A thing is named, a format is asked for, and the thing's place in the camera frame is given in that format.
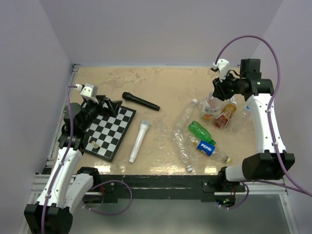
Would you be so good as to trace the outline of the white label tea bottle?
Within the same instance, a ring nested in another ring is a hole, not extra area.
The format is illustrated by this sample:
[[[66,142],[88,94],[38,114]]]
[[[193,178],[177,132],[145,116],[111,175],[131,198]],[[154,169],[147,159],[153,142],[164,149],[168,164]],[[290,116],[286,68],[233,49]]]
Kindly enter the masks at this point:
[[[218,115],[221,107],[222,101],[214,97],[213,93],[210,92],[201,104],[200,117],[203,120],[210,121]]]

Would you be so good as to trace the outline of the clear Pocari Sweat bottle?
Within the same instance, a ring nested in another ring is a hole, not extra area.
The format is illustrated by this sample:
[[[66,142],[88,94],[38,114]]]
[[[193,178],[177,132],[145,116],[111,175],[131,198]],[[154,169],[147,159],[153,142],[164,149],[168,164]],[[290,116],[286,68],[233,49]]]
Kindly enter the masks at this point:
[[[251,109],[250,109],[249,105],[246,105],[243,109],[243,115],[249,116],[250,114],[251,114]]]

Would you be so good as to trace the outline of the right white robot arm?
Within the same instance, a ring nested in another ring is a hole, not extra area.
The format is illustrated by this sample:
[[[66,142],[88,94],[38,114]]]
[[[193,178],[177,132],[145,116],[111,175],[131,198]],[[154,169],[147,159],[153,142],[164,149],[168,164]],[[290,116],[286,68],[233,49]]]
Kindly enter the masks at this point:
[[[244,97],[253,117],[256,135],[256,154],[245,158],[240,165],[223,167],[218,173],[217,186],[227,192],[234,183],[244,180],[280,180],[295,162],[279,135],[272,97],[273,83],[262,79],[259,59],[243,59],[239,77],[231,73],[230,63],[218,59],[212,65],[219,77],[213,80],[213,97],[222,101],[236,94]]]

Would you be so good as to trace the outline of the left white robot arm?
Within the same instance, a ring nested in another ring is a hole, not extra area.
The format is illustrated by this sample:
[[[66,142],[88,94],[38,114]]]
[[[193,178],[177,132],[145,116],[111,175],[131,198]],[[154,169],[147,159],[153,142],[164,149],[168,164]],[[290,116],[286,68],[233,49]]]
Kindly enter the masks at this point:
[[[58,139],[59,150],[50,177],[34,204],[28,204],[24,216],[33,234],[67,234],[73,223],[73,213],[84,194],[101,186],[97,169],[86,168],[73,183],[74,170],[88,144],[87,129],[98,116],[116,117],[121,100],[112,101],[105,95],[69,102],[63,109],[64,125]]]

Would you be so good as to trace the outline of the red label tea bottle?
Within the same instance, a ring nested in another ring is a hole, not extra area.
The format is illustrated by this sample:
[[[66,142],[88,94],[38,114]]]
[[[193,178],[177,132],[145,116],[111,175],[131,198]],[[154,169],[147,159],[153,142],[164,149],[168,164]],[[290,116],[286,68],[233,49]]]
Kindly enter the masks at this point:
[[[227,126],[230,119],[232,118],[233,114],[237,110],[237,102],[232,101],[225,105],[221,113],[218,117],[214,120],[214,126],[221,129]]]

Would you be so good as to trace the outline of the green plastic bottle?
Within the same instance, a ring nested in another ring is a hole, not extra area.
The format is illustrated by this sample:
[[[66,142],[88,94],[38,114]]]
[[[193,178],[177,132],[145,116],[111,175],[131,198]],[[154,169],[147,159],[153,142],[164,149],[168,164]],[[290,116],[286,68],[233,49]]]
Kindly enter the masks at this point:
[[[193,133],[197,138],[215,146],[216,142],[213,140],[211,134],[205,129],[199,122],[193,121],[189,126],[188,130]]]

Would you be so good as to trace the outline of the Pepsi label clear bottle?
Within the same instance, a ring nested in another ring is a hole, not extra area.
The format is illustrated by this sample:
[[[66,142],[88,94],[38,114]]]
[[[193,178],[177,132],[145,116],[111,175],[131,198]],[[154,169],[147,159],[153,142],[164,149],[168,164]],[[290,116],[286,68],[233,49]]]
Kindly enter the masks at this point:
[[[229,163],[231,161],[231,158],[220,148],[195,136],[189,136],[188,141],[192,143],[198,151],[201,151],[203,154],[212,158],[214,161],[219,161],[222,163]]]

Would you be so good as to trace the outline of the black microphone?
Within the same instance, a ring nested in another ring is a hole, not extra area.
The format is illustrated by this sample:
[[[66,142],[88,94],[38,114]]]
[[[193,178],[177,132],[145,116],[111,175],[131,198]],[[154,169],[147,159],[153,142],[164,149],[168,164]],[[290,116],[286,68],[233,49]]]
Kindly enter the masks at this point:
[[[152,110],[160,111],[160,106],[158,106],[158,105],[156,105],[154,103],[151,103],[149,101],[146,101],[144,99],[141,99],[139,97],[136,97],[136,96],[132,95],[129,92],[123,92],[122,97],[126,101],[132,101],[134,103],[137,103],[137,104],[142,105],[144,107],[150,108]]]

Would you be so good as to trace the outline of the black white chessboard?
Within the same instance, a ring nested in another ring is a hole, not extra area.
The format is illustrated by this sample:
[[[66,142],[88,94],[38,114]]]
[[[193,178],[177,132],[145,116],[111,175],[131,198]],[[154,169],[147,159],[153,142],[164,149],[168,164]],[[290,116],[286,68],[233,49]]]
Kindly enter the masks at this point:
[[[99,115],[87,129],[89,140],[85,152],[112,162],[136,112],[120,106],[117,117]],[[97,149],[93,148],[92,141],[99,145]]]

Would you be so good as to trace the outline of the white microphone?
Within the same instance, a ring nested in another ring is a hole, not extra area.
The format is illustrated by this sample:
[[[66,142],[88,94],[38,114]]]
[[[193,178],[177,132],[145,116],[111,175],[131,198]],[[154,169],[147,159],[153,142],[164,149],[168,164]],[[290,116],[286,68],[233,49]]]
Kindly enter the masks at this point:
[[[143,142],[143,139],[145,137],[145,134],[146,134],[147,130],[149,129],[149,126],[150,126],[149,121],[144,120],[141,122],[140,127],[139,127],[139,132],[138,132],[138,135],[136,137],[136,141],[134,143],[134,146],[132,148],[132,151],[131,151],[131,154],[129,157],[130,163],[134,163],[134,161],[137,157],[137,154],[139,152],[139,149],[141,147],[141,144]]]

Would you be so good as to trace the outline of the beige chess piece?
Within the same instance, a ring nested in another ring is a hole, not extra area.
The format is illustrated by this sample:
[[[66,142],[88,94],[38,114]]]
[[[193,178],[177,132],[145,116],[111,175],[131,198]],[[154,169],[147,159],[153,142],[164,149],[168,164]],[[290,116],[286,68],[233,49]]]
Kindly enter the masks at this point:
[[[99,145],[95,141],[92,141],[91,144],[94,149],[97,149],[99,147]]]

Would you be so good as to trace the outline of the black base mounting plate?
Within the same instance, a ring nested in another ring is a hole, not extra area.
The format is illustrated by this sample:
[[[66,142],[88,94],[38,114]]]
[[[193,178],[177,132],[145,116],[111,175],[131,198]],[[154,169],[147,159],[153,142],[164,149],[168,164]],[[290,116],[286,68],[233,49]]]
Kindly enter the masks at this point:
[[[97,175],[94,185],[105,183],[96,192],[103,194],[105,203],[120,199],[171,199],[214,202],[215,194],[245,192],[238,182],[215,184],[216,175]]]

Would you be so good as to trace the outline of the aluminium frame rail left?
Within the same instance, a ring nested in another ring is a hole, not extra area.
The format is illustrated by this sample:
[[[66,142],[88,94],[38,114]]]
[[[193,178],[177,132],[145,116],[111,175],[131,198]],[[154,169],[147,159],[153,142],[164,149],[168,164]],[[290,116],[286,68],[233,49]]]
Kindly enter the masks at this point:
[[[80,67],[80,64],[72,64],[72,73],[71,73],[69,85],[75,84],[76,75],[78,73],[79,67]],[[70,96],[70,92],[68,92],[68,88],[65,87],[65,101],[62,105],[61,113],[60,113],[59,118],[57,120],[57,127],[56,127],[56,131],[55,131],[54,138],[53,138],[53,144],[52,144],[51,149],[49,150],[49,153],[47,155],[47,160],[46,160],[45,166],[43,168],[43,172],[45,172],[45,171],[51,172],[53,167],[54,167],[55,160],[57,160],[58,150],[59,150],[58,139],[61,136],[61,129],[62,129],[63,124],[64,124],[64,121],[63,121],[64,108],[68,104],[67,97],[69,97],[69,96]]]

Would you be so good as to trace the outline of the aluminium frame rail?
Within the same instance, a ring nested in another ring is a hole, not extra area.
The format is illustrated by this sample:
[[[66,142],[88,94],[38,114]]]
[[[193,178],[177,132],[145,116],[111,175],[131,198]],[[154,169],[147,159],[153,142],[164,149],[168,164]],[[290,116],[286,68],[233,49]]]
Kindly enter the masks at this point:
[[[249,195],[288,195],[287,188],[263,182],[245,182]]]
[[[72,73],[71,73],[69,85],[75,84],[76,75],[78,73],[79,67],[80,67],[80,64],[72,64]],[[55,160],[57,160],[58,150],[59,150],[58,139],[61,136],[61,129],[62,129],[63,124],[64,124],[64,121],[63,121],[64,108],[68,104],[67,97],[69,97],[69,96],[70,96],[70,92],[68,92],[68,88],[65,87],[65,101],[62,105],[61,113],[60,113],[59,118],[57,120],[57,127],[56,127],[56,131],[55,131],[54,138],[53,138],[53,144],[52,144],[51,149],[49,150],[49,153],[47,155],[47,160],[46,160],[45,166],[43,168],[43,172],[45,172],[45,171],[51,172],[53,167],[54,167]]]

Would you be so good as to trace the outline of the aluminium frame rail right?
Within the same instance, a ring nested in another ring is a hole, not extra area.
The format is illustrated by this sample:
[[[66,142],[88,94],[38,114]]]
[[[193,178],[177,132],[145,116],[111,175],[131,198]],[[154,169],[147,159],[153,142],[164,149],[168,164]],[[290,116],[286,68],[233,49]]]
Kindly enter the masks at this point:
[[[287,188],[263,182],[245,182],[249,195],[288,195]]]

